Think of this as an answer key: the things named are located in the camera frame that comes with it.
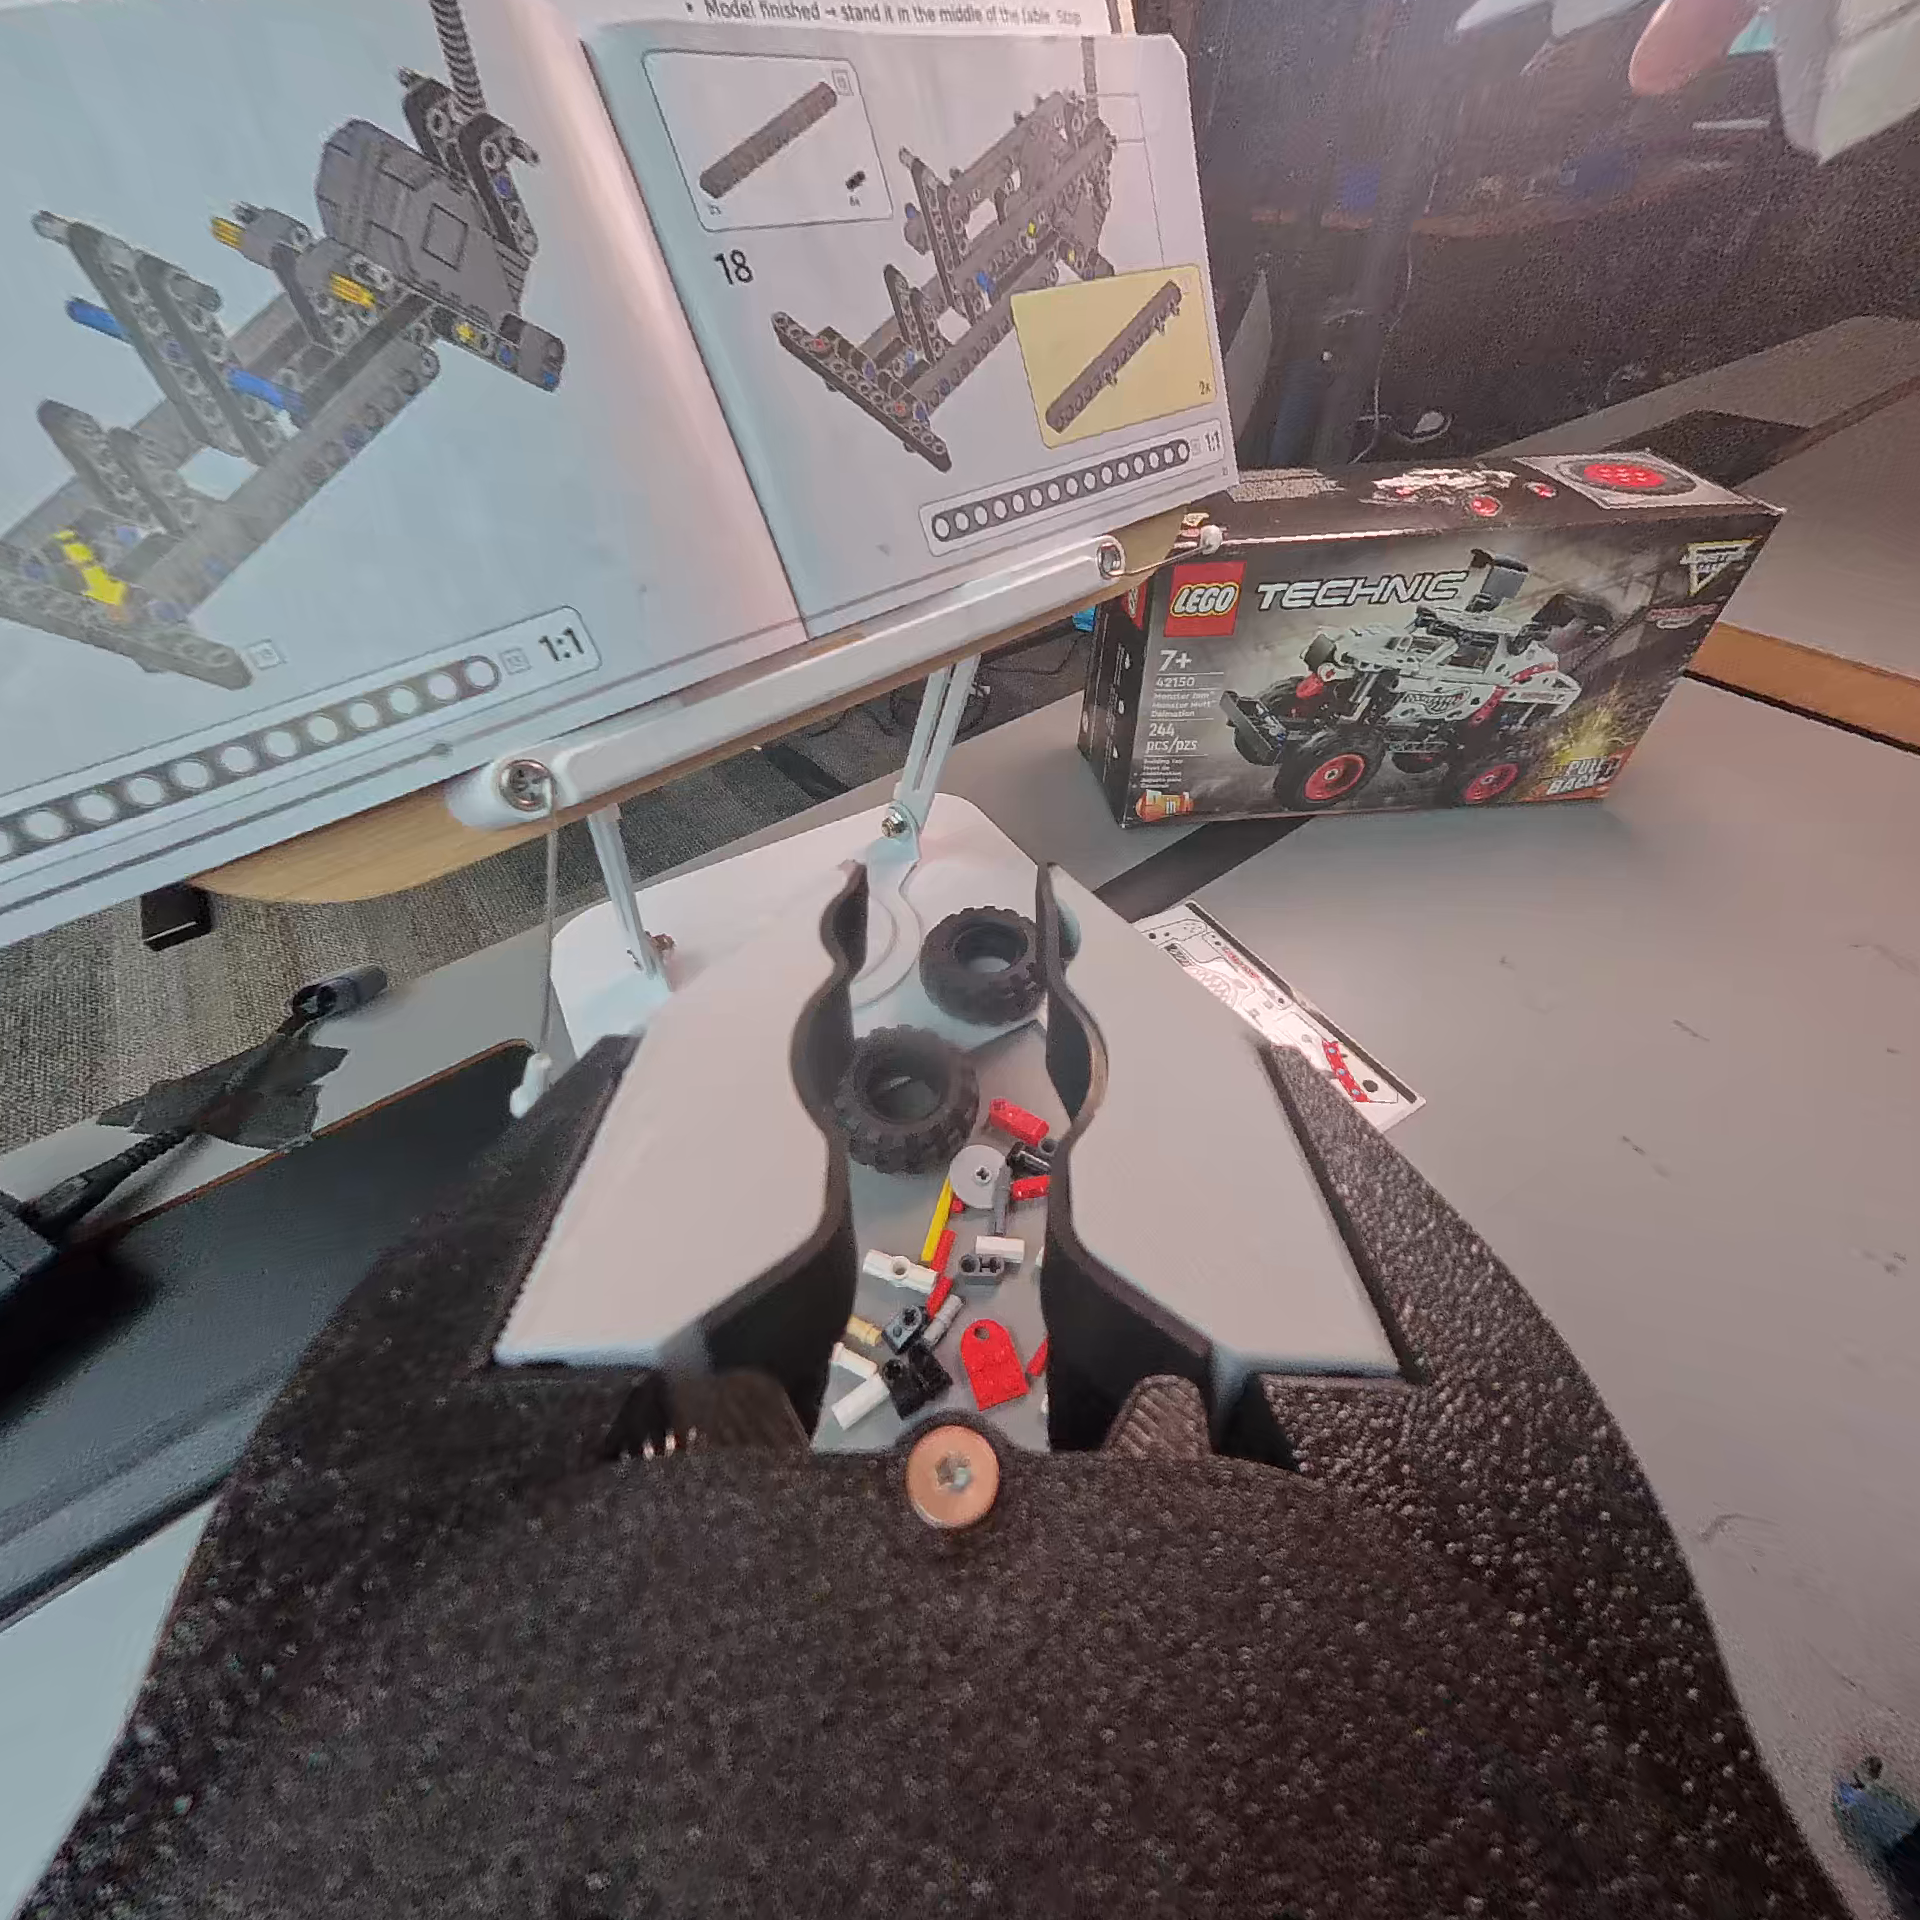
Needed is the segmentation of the building instruction booklet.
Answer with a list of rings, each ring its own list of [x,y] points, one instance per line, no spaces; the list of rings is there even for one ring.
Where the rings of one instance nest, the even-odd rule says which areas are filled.
[[[2,942],[1234,477],[1123,3],[2,3]]]

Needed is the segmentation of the pile of red white bricks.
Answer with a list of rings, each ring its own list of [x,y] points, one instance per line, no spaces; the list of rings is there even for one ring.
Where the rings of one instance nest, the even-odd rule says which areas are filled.
[[[936,1417],[1048,1445],[1038,1283],[1055,1133],[1034,1095],[990,1095],[973,1139],[936,1172],[856,1164],[856,1306],[830,1357],[817,1449],[880,1453]]]

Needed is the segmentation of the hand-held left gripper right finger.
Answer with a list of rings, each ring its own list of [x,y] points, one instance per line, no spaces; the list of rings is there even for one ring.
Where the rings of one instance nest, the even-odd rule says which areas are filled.
[[[1385,1381],[1402,1352],[1287,1110],[1272,1044],[1061,866],[1038,870],[1055,1395]]]

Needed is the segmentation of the black toy tyre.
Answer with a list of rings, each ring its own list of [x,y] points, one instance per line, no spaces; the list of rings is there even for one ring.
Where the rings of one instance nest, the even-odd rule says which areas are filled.
[[[979,1030],[1027,1023],[1043,996],[1034,921],[997,903],[936,921],[920,939],[917,974],[936,1011]]]
[[[979,1116],[975,1064],[927,1030],[876,1030],[852,1047],[832,1116],[856,1164],[948,1172]]]

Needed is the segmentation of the grey desk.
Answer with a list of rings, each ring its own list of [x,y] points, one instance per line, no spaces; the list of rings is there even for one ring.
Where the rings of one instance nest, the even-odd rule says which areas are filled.
[[[1194,897],[1420,1095],[1396,1149],[1638,1453],[1788,1806],[1917,1794],[1917,753],[1680,681],[1601,804],[1119,833],[1061,703],[948,788]]]

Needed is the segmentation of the white and wooden book stand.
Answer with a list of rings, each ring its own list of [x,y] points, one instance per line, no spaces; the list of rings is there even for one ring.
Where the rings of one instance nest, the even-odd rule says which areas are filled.
[[[961,827],[961,806],[927,827],[979,653],[1139,584],[1176,529],[1178,508],[1170,508],[1117,534],[1043,543],[917,612],[810,641],[248,854],[266,877],[211,877],[211,889],[282,900],[381,897],[581,821],[609,900],[558,932],[537,1014],[564,1024],[573,1064],[602,1040],[634,1044],[635,1089],[618,1095],[619,1137],[661,1139],[670,1125],[720,1130],[741,1116],[756,1153],[807,1125],[830,1130],[850,1023],[917,983],[932,900],[961,897],[962,880],[992,866],[1022,866],[1013,851],[969,851],[997,833]],[[880,813],[787,854],[730,854],[684,880],[634,889],[618,827],[625,798],[908,678],[927,678],[924,705]]]

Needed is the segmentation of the toy truck cardboard box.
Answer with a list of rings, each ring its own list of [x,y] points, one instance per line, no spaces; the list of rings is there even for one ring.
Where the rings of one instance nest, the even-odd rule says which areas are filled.
[[[1781,514],[1651,450],[1268,471],[1097,612],[1117,827],[1601,801]]]

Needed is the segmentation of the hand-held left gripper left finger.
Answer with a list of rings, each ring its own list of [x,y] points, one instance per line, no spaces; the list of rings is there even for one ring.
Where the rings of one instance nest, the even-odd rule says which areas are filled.
[[[867,875],[841,858],[635,1038],[506,1314],[501,1368],[756,1370],[827,1395],[856,1306],[850,1153]]]

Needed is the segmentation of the white sticker sheet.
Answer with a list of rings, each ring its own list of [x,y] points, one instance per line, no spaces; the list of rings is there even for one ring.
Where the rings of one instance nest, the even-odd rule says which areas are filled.
[[[1172,958],[1189,978],[1258,1030],[1268,1044],[1299,1051],[1376,1133],[1423,1110],[1423,1095],[1387,1070],[1194,900],[1146,913],[1133,927]]]

